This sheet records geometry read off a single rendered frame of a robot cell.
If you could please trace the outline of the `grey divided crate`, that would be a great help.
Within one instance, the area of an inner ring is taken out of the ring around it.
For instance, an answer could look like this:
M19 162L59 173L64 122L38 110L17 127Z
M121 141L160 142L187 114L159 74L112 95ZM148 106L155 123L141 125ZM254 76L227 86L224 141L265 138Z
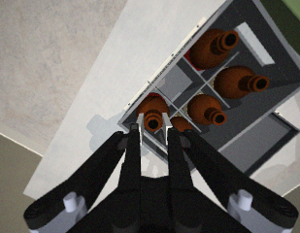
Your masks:
M158 74L151 84L127 110L117 123L123 130L129 133L129 124L136 123L136 111L138 105L151 92L160 94L166 101L171 119L180 112L192 126L192 129L207 141L218 152L237 140L240 136L254 127L259 121L275 111L288 100L288 82L282 59L269 39L256 27L246 21L246 24L269 53L275 63L264 64L249 42L237 28L245 21L230 14L215 12L216 14L207 20ZM217 67L197 71L183 56L193 44L210 29L223 31L236 30L240 40ZM199 32L200 31L200 32ZM199 33L198 33L199 32ZM198 33L198 35L196 35ZM194 37L196 35L196 37ZM194 39L192 39L194 37ZM183 50L184 49L184 50ZM183 50L183 52L181 52ZM208 82L224 67L243 65L251 68L256 75L269 79L269 86L261 92L250 92L239 99L226 99L220 97ZM165 70L167 68L167 70ZM150 87L151 86L151 87ZM227 120L222 125L201 125L194 122L182 109L198 92L214 96L221 104L222 111ZM174 104L172 104L171 102ZM134 107L132 107L134 105ZM198 129L198 130L197 130ZM165 143L163 128L157 131L144 132L162 146L168 153L168 145ZM168 154L143 135L142 145L168 165Z

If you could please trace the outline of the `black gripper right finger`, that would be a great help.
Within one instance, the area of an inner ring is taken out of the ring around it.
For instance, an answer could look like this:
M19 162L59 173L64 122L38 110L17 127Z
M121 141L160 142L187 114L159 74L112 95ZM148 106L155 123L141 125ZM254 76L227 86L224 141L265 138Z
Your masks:
M222 207L251 233L291 233L299 212L289 201L246 176L194 130L178 131L167 113L162 119L176 233L201 233L203 224L183 150Z

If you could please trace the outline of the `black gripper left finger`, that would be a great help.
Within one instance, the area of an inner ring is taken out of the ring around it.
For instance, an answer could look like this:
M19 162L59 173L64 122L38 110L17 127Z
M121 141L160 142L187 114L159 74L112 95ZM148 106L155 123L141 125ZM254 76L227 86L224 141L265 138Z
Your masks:
M69 179L34 201L23 214L30 232L66 233L93 206L125 153L111 223L114 233L138 233L144 128L144 114L139 114L136 123L129 124L129 133L115 132Z

